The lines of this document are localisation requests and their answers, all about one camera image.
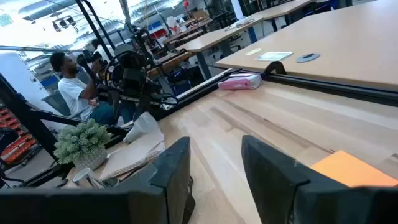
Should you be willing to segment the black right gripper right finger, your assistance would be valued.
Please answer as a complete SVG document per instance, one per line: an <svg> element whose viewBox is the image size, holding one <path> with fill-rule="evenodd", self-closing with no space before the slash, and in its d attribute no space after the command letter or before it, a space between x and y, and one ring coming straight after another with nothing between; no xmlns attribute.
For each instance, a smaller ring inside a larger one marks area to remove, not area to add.
<svg viewBox="0 0 398 224"><path fill-rule="evenodd" d="M347 187L250 135L241 155L262 224L398 224L398 187Z"/></svg>

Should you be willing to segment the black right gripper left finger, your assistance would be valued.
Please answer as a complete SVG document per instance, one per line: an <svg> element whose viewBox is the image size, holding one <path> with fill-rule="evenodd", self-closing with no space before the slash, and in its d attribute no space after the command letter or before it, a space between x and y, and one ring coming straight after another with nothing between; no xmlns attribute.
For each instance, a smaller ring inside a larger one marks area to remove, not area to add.
<svg viewBox="0 0 398 224"><path fill-rule="evenodd" d="M0 189L0 224L184 224L195 201L190 138L106 189Z"/></svg>

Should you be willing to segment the green plant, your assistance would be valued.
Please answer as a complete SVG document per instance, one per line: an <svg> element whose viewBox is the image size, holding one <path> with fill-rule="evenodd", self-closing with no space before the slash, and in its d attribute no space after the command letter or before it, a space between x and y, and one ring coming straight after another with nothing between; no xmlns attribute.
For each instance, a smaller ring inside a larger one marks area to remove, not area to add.
<svg viewBox="0 0 398 224"><path fill-rule="evenodd" d="M106 126L89 119L86 123L63 129L53 153L59 164L73 163L77 170L95 170L106 160L105 144L110 140Z"/></svg>

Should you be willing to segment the orange sticky note pad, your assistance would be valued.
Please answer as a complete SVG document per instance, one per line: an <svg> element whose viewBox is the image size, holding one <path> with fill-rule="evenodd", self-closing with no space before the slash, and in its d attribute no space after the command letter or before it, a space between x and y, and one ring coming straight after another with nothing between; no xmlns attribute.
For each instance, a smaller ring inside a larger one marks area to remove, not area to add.
<svg viewBox="0 0 398 224"><path fill-rule="evenodd" d="M398 180L386 175L345 151L337 151L311 169L348 187L398 187Z"/></svg>

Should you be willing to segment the red parts bin rack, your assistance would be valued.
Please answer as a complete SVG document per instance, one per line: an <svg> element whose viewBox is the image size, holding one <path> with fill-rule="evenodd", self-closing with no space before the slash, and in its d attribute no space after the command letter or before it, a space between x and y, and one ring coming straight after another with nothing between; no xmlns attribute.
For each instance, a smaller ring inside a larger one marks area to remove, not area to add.
<svg viewBox="0 0 398 224"><path fill-rule="evenodd" d="M8 128L17 133L16 140L6 144L0 153L0 158L5 162L5 166L25 164L26 160L32 157L39 147L35 137L5 106L0 106L0 128Z"/></svg>

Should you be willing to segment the person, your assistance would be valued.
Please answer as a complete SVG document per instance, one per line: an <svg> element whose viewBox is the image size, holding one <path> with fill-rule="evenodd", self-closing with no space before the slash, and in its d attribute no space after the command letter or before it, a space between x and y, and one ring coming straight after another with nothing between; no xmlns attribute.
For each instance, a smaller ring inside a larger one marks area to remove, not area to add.
<svg viewBox="0 0 398 224"><path fill-rule="evenodd" d="M95 53L98 52L101 56L102 59L110 62L110 60L114 57L114 50L110 45L106 45L106 48L108 49L108 51L110 52L111 56L109 57L106 52L105 49L103 48L103 46L100 44L100 41L98 39L93 39L91 41L92 46L95 49Z"/></svg>
<svg viewBox="0 0 398 224"><path fill-rule="evenodd" d="M50 57L54 71L63 75L58 82L58 90L65 100L71 114L78 115L83 121L93 119L96 123L115 125L118 119L113 115L110 105L96 100L96 88L92 79L87 84L76 76L77 64L63 52L55 52Z"/></svg>

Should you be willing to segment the pink white box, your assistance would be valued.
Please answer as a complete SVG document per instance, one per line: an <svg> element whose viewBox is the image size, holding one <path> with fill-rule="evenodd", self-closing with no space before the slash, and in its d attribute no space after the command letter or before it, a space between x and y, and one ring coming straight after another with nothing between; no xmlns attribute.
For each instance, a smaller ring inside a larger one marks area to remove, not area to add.
<svg viewBox="0 0 398 224"><path fill-rule="evenodd" d="M222 90L254 90L262 85L260 74L239 73L231 75L227 80L219 82Z"/></svg>

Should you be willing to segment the white card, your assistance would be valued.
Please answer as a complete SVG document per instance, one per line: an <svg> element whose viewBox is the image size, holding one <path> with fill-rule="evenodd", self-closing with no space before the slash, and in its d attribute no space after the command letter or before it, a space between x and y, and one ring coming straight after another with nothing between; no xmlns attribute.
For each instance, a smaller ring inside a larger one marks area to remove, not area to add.
<svg viewBox="0 0 398 224"><path fill-rule="evenodd" d="M292 54L293 52L265 52L256 57L255 59L260 61L274 62L274 61L281 61Z"/></svg>

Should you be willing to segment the grey desk grommet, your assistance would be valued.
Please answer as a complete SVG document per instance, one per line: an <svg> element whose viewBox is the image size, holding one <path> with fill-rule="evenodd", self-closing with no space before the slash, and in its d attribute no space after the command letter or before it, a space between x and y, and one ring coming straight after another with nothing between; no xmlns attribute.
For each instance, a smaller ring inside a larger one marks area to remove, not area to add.
<svg viewBox="0 0 398 224"><path fill-rule="evenodd" d="M305 54L300 56L299 58L296 59L297 63L306 63L312 60L317 59L320 56L318 53L310 53L310 54Z"/></svg>

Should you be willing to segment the white cabinet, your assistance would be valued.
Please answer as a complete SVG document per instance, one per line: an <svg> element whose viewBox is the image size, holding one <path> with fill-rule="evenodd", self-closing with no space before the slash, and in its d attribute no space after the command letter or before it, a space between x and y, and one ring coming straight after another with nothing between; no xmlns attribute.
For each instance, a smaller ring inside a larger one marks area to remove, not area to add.
<svg viewBox="0 0 398 224"><path fill-rule="evenodd" d="M42 100L50 94L16 52L0 52L0 73L30 104L56 115L61 115Z"/></svg>

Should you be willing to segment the light wooden office desk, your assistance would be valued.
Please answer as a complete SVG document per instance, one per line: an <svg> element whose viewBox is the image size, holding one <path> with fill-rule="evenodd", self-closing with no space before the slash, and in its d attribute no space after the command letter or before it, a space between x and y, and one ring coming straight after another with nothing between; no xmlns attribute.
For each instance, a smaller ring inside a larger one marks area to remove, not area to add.
<svg viewBox="0 0 398 224"><path fill-rule="evenodd" d="M253 55L246 52L256 48ZM282 60L290 75L398 90L398 0L375 0L305 17L219 60L224 68L261 72L255 58L265 52L293 52ZM297 63L302 55L320 56Z"/></svg>
<svg viewBox="0 0 398 224"><path fill-rule="evenodd" d="M240 27L232 27L230 29L222 28L216 31L207 32L179 47L178 50L185 49L187 52L193 52L197 56L199 65L201 66L202 74L205 80L211 78L211 73L206 64L205 56L203 51L211 48L214 45L219 45L223 55L229 56L232 54L231 47L229 46L228 39L240 32L247 31L251 43L257 42L257 37L253 26L267 20L272 20L278 17L285 17L287 25L290 24L288 15L304 6L314 2L315 0L291 0L287 3L265 9L257 12L246 18L248 23Z"/></svg>

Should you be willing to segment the black aluminium table frame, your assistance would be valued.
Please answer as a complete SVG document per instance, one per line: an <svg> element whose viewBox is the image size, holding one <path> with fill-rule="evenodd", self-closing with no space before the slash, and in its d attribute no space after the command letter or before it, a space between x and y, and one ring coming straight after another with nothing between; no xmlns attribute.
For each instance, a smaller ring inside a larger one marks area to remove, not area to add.
<svg viewBox="0 0 398 224"><path fill-rule="evenodd" d="M156 114L155 119L163 119L190 103L206 96L212 91L215 91L217 89L216 81L225 80L230 74L230 72L226 72L219 78L213 77L201 85L186 91L177 98L177 104L173 105L172 108L166 112ZM286 71L282 68L282 64L280 62L272 62L271 70L269 72L263 72L262 77L265 81L269 82L297 86L299 88L320 91L332 95L340 95L348 98L398 107L398 91L295 77L286 74ZM28 131L30 131L31 135L33 135L33 137L39 142L41 147L44 148L51 156L55 150L54 144L57 140L42 121L46 120L72 126L77 126L83 122L79 119L58 116L51 112L34 107L12 87L1 73L0 101L2 101L4 106L13 113L13 115L27 128ZM66 173L69 172L72 167L73 164L71 163L67 165L57 164L27 180L12 179L6 176L2 176L2 180L4 182L7 180L19 182L21 187L38 187L55 177L66 177Z"/></svg>

